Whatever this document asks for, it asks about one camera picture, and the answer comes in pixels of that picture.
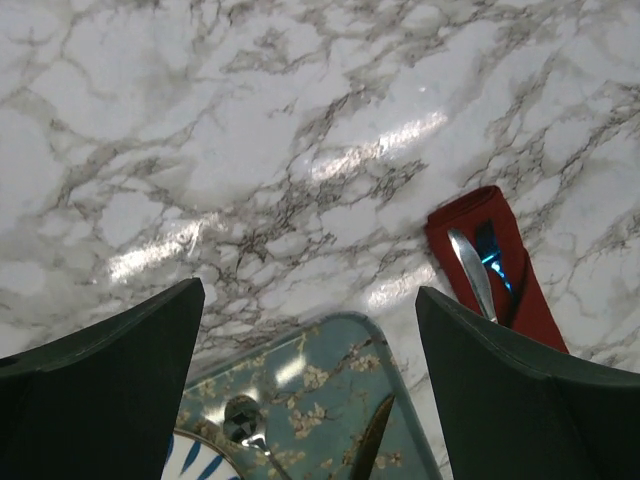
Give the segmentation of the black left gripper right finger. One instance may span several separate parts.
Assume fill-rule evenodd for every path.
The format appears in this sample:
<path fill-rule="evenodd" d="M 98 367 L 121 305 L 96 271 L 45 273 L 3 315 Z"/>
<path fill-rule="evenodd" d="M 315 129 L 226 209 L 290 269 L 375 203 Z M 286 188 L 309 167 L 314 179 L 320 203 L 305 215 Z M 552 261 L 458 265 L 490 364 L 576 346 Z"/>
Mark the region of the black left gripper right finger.
<path fill-rule="evenodd" d="M 432 287 L 415 308 L 455 478 L 638 478 L 638 374 L 558 352 Z"/>

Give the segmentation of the silver table knife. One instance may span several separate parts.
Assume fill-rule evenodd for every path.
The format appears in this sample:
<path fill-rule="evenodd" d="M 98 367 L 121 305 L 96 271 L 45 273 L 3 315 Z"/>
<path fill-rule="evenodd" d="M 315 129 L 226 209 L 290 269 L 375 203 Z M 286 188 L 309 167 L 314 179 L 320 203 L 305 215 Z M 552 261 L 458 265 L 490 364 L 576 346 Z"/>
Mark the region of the silver table knife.
<path fill-rule="evenodd" d="M 488 273 L 482 264 L 480 256 L 461 231 L 450 229 L 447 235 L 453 251 L 469 281 L 482 315 L 489 321 L 497 323 L 498 318 L 494 307 Z"/>

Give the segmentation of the blue handled fork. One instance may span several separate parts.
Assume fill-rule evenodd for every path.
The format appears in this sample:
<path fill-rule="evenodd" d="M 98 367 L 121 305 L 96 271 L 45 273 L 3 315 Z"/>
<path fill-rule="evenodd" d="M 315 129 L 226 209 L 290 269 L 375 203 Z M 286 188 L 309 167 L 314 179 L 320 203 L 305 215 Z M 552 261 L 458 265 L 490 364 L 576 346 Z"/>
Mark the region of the blue handled fork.
<path fill-rule="evenodd" d="M 476 228 L 476 251 L 487 271 L 493 271 L 501 280 L 510 296 L 514 295 L 513 286 L 507 277 L 502 262 L 502 252 L 498 245 L 493 223 L 487 220 Z"/>

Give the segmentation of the dark red cloth napkin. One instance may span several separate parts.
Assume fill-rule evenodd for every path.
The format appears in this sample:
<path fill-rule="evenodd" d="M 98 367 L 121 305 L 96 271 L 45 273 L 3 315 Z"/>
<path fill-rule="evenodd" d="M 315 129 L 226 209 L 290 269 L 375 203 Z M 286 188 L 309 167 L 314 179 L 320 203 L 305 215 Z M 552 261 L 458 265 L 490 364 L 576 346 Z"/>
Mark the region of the dark red cloth napkin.
<path fill-rule="evenodd" d="M 498 322 L 562 353 L 569 350 L 538 284 L 516 217 L 497 186 L 485 186 L 447 203 L 429 214 L 425 234 L 429 247 L 444 271 L 457 300 L 476 313 L 481 309 L 448 238 L 457 229 L 476 251 L 490 238 L 500 251 L 506 281 L 489 272 Z"/>

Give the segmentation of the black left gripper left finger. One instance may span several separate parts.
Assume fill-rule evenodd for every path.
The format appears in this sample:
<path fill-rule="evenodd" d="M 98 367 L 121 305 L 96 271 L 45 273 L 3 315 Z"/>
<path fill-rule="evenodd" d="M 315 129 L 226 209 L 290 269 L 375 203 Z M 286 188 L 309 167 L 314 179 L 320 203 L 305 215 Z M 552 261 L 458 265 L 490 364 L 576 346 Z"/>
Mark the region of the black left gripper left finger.
<path fill-rule="evenodd" d="M 1 361 L 4 479 L 158 479 L 202 318 L 198 278 Z"/>

